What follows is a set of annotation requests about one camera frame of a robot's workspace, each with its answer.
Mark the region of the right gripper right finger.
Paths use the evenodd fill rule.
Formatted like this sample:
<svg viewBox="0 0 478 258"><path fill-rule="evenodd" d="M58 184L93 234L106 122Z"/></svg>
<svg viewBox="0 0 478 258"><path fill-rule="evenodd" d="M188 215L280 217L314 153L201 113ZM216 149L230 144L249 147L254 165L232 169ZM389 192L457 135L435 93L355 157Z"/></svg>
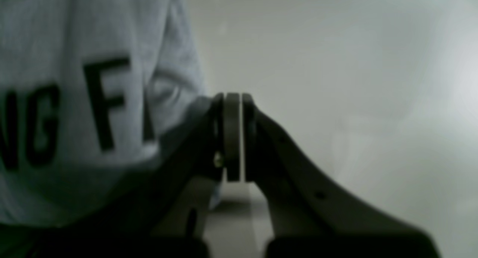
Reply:
<svg viewBox="0 0 478 258"><path fill-rule="evenodd" d="M245 178L266 197L267 258L438 258L432 238L345 190L250 94L242 95Z"/></svg>

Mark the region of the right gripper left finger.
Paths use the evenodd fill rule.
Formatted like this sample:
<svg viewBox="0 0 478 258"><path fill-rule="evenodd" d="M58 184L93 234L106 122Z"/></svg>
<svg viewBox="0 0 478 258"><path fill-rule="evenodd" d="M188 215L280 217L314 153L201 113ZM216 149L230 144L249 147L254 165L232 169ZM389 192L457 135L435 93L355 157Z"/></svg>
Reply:
<svg viewBox="0 0 478 258"><path fill-rule="evenodd" d="M29 258L208 258L209 199L224 178L240 181L240 94L217 94L169 159L104 210L49 230Z"/></svg>

